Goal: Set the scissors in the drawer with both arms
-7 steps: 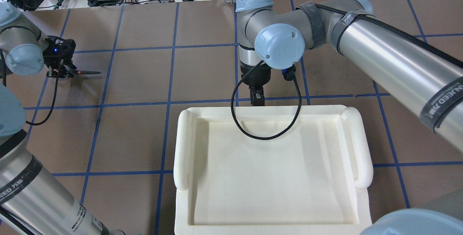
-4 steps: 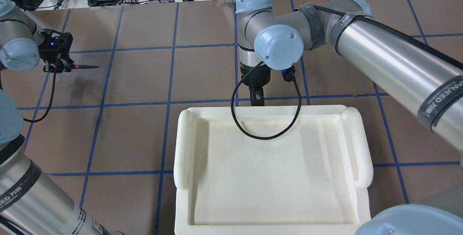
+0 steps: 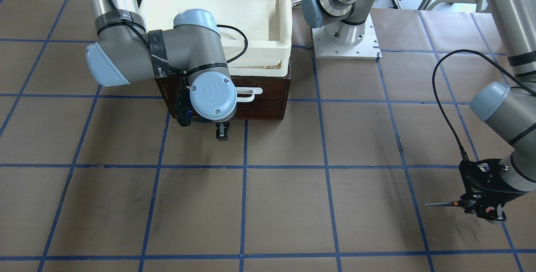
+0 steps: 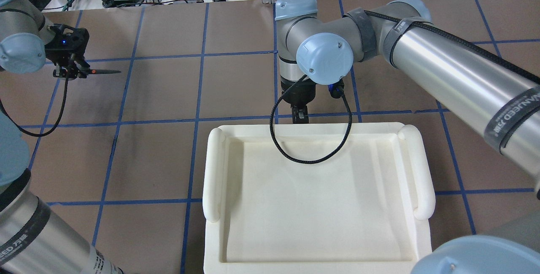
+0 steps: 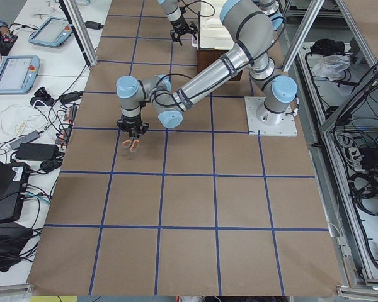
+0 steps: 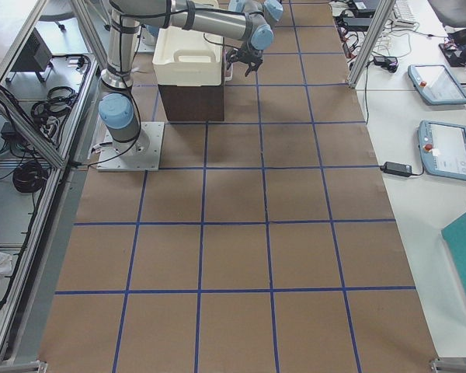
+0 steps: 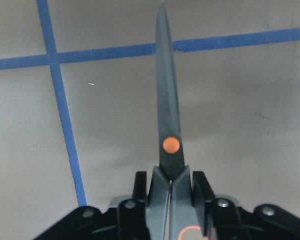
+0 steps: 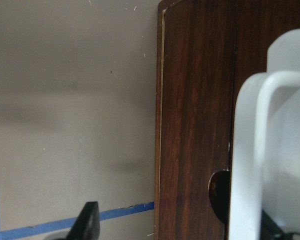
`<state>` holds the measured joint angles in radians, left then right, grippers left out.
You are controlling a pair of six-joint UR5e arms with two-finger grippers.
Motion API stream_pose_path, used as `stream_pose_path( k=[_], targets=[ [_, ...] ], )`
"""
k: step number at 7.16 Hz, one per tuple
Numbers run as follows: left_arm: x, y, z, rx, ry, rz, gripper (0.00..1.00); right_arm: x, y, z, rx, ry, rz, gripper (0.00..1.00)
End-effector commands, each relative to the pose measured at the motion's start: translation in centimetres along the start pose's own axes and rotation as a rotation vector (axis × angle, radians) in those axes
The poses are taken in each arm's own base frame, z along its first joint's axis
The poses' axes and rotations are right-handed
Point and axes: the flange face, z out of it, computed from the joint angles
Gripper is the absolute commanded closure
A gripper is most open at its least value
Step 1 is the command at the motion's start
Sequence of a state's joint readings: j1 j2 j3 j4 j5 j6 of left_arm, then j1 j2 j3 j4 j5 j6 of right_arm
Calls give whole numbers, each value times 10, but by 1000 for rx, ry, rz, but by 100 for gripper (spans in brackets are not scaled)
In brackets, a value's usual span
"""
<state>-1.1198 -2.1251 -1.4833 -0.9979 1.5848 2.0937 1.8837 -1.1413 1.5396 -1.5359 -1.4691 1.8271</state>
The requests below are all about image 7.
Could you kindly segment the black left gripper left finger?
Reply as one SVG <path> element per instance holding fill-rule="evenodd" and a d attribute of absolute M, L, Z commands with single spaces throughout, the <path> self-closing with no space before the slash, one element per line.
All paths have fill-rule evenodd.
<path fill-rule="evenodd" d="M 149 240 L 146 224 L 147 173 L 135 174 L 132 197 L 101 213 L 80 206 L 53 224 L 36 240 Z"/>

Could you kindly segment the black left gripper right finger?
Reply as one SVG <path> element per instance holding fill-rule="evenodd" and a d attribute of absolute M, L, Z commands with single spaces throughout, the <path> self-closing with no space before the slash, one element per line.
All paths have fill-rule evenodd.
<path fill-rule="evenodd" d="M 274 204 L 248 212 L 226 197 L 216 197 L 202 171 L 192 174 L 193 206 L 209 240 L 300 240 L 300 218 Z"/>

